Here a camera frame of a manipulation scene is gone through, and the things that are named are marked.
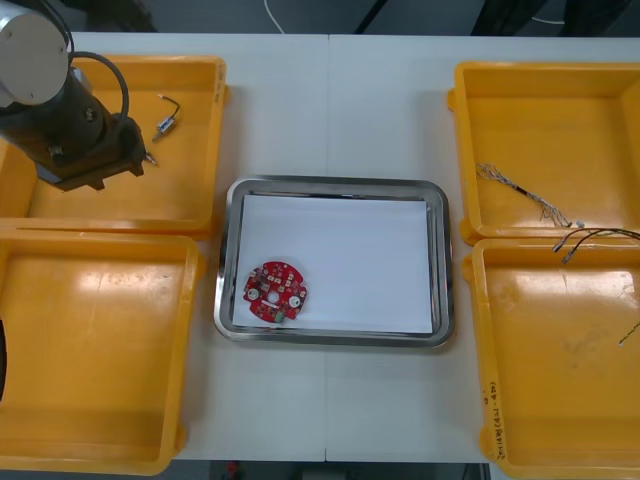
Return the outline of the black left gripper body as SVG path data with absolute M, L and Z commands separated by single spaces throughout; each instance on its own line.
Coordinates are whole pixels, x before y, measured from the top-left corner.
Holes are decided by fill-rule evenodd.
M 118 114 L 113 118 L 113 126 L 108 128 L 96 146 L 73 155 L 52 155 L 48 165 L 37 162 L 39 179 L 58 190 L 71 191 L 91 187 L 92 175 L 97 172 L 105 175 L 104 181 L 121 173 L 131 173 L 129 127 L 132 119 Z

